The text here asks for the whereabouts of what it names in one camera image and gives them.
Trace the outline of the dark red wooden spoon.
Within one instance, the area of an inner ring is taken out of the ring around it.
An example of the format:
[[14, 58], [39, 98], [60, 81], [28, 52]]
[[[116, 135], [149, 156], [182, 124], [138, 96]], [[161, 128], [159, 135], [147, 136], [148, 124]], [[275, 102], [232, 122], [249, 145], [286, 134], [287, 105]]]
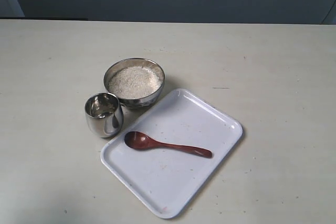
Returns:
[[149, 150], [153, 148], [171, 148], [174, 150], [189, 153], [192, 155], [197, 155], [197, 156], [204, 157], [204, 158], [213, 157], [213, 153], [204, 148], [159, 142], [149, 137], [148, 135], [142, 132], [138, 132], [138, 131], [128, 132], [124, 136], [124, 142], [128, 147], [135, 149], [135, 150], [144, 151], [144, 150]]

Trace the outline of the white plastic tray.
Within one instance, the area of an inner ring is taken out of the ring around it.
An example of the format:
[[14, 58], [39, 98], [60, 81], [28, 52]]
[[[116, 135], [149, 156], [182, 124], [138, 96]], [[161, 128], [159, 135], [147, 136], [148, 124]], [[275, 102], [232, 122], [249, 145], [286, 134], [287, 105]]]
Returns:
[[[137, 151], [124, 142], [139, 131], [157, 141], [210, 150], [212, 158], [156, 148]], [[239, 122], [185, 89], [175, 89], [109, 141], [103, 165], [153, 214], [177, 216], [243, 134]]]

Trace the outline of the steel bowl with rice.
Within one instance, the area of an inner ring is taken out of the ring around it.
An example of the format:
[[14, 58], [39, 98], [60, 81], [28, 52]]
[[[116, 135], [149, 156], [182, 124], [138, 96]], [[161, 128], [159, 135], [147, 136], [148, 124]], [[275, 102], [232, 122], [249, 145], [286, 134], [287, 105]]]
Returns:
[[153, 105], [165, 83], [165, 73], [156, 62], [144, 58], [128, 58], [113, 64], [105, 72], [105, 89], [128, 109]]

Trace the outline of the small steel cup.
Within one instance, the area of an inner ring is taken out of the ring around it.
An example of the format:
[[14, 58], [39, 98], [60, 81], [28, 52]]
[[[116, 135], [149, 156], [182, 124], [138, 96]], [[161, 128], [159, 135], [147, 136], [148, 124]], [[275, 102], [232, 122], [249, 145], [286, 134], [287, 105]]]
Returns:
[[112, 93], [97, 93], [85, 103], [88, 127], [101, 137], [115, 137], [122, 129], [123, 110], [119, 99]]

